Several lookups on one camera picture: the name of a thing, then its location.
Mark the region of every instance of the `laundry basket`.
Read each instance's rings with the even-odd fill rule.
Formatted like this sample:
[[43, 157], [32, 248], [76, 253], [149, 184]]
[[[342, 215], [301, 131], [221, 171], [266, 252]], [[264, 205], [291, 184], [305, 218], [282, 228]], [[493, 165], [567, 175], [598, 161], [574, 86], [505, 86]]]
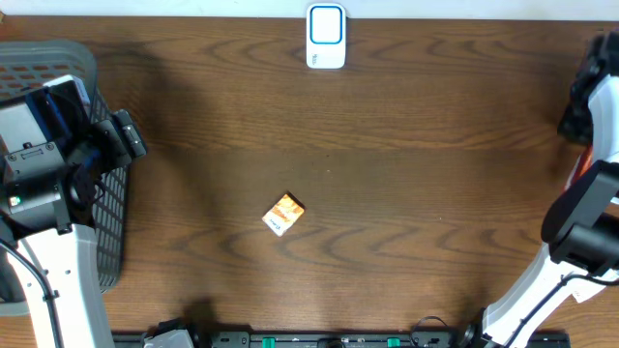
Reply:
[[[11, 98], [23, 88], [41, 87], [46, 81], [64, 74], [84, 81], [91, 100], [91, 109], [86, 110], [91, 122], [110, 117], [111, 112], [97, 88], [95, 57], [84, 45], [70, 41], [0, 43], [0, 101]], [[127, 175], [128, 167], [124, 167], [104, 176], [105, 197], [93, 207], [102, 292], [116, 285], [121, 271]], [[0, 316], [26, 314], [28, 310], [24, 306], [24, 303], [0, 302]]]

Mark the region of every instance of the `green light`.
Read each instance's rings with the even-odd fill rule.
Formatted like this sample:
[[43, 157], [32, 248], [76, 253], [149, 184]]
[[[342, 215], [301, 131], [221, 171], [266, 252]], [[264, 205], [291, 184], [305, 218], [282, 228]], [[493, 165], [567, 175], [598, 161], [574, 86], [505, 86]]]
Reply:
[[21, 204], [21, 198], [19, 198], [19, 196], [13, 196], [11, 198], [9, 198], [9, 203], [11, 203], [11, 206], [18, 206], [19, 204]]
[[387, 347], [399, 347], [399, 338], [387, 339]]
[[262, 338], [262, 348], [275, 348], [275, 339], [270, 337]]

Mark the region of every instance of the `white device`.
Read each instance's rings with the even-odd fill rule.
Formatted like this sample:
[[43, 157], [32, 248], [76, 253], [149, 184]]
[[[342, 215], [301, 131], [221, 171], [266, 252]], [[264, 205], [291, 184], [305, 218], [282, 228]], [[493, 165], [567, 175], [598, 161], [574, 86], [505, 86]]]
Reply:
[[308, 8], [307, 62], [312, 69], [339, 69], [346, 60], [346, 10], [338, 4]]

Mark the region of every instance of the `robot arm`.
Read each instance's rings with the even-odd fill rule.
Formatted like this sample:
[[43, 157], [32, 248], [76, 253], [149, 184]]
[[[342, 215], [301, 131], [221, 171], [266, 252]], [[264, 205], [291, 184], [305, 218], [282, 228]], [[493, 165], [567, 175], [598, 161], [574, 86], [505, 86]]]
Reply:
[[114, 347], [92, 207], [147, 151], [127, 111], [91, 125], [82, 90], [66, 75], [0, 101], [0, 235], [42, 348]]
[[589, 149], [545, 217], [544, 243], [535, 260], [505, 296], [473, 321], [460, 347], [524, 348], [570, 295], [582, 303], [606, 284], [617, 284], [619, 219], [604, 209], [619, 203], [618, 74], [619, 34], [596, 38], [559, 125], [559, 133]]

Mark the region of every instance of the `green connector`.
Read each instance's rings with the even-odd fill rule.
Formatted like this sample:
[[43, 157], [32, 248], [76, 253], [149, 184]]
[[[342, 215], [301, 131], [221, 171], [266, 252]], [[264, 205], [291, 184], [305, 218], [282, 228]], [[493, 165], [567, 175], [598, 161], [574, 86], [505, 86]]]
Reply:
[[262, 348], [275, 348], [274, 338], [262, 338]]
[[387, 347], [399, 347], [399, 338], [387, 338]]

